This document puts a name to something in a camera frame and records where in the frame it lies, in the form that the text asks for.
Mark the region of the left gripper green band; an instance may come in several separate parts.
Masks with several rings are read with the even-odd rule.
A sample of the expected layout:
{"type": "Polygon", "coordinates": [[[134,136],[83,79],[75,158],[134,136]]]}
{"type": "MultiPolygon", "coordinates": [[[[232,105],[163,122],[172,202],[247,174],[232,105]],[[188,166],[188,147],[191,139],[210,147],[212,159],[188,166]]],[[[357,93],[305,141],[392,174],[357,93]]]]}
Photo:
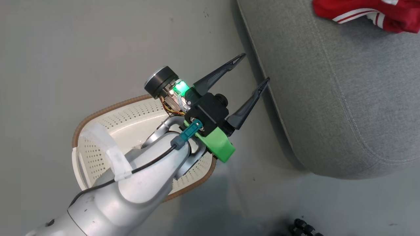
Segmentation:
{"type": "Polygon", "coordinates": [[[267,77],[261,82],[250,98],[226,120],[229,114],[227,98],[221,94],[212,94],[209,89],[245,57],[245,53],[237,55],[191,87],[168,66],[155,72],[144,85],[154,99],[160,100],[168,115],[175,117],[182,130],[198,120],[201,128],[193,137],[197,137],[210,153],[224,163],[235,151],[229,136],[234,129],[242,127],[270,81],[267,77]]]}

